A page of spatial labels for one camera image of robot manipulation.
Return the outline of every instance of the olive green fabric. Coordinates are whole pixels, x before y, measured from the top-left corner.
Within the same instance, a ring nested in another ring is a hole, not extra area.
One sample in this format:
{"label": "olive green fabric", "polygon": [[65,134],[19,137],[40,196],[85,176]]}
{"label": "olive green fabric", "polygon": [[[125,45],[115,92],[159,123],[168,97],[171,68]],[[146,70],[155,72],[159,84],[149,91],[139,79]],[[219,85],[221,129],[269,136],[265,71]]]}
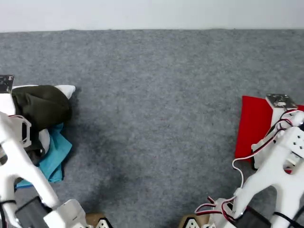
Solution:
{"label": "olive green fabric", "polygon": [[41,131],[71,118],[67,97],[51,85],[27,86],[13,89],[16,114],[32,123],[33,129]]}

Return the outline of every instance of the white wall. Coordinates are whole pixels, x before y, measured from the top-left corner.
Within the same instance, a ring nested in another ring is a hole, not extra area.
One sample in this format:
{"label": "white wall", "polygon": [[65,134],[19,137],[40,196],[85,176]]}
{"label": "white wall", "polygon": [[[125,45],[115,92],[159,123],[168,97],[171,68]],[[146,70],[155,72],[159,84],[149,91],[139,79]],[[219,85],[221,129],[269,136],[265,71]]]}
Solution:
{"label": "white wall", "polygon": [[1,0],[0,32],[304,28],[304,0]]}

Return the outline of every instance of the carpet floor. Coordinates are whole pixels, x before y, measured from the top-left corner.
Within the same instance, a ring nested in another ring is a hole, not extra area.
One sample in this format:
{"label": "carpet floor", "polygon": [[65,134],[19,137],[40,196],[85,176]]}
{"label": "carpet floor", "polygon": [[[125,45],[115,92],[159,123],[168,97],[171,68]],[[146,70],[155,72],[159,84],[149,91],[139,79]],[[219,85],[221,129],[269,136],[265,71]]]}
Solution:
{"label": "carpet floor", "polygon": [[[304,30],[3,33],[0,73],[77,87],[64,130],[73,150],[52,184],[62,202],[115,228],[176,228],[208,195],[240,185],[231,161],[242,95],[304,102]],[[270,218],[275,193],[250,205]],[[36,191],[16,194],[22,204]]]}

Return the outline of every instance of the red cloth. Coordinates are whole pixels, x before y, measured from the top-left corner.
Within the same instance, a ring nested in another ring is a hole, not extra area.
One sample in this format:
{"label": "red cloth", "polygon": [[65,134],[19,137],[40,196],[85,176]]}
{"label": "red cloth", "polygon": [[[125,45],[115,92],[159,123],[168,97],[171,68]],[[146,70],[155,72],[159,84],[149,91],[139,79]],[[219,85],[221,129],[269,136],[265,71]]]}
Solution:
{"label": "red cloth", "polygon": [[243,96],[242,113],[239,122],[235,158],[251,154],[251,145],[259,142],[267,134],[272,118],[272,108],[263,98]]}

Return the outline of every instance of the light blue cloth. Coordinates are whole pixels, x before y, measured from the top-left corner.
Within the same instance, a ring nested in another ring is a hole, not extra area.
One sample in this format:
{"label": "light blue cloth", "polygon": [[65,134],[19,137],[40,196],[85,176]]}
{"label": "light blue cloth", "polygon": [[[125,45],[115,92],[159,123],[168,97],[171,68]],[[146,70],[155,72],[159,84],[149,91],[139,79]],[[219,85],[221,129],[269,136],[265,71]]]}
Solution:
{"label": "light blue cloth", "polygon": [[[50,135],[49,150],[39,163],[39,168],[49,182],[59,182],[63,180],[61,163],[72,148],[72,144],[60,133],[62,128],[63,123],[48,130]],[[17,188],[30,186],[32,186],[32,184],[26,180],[17,184]]]}

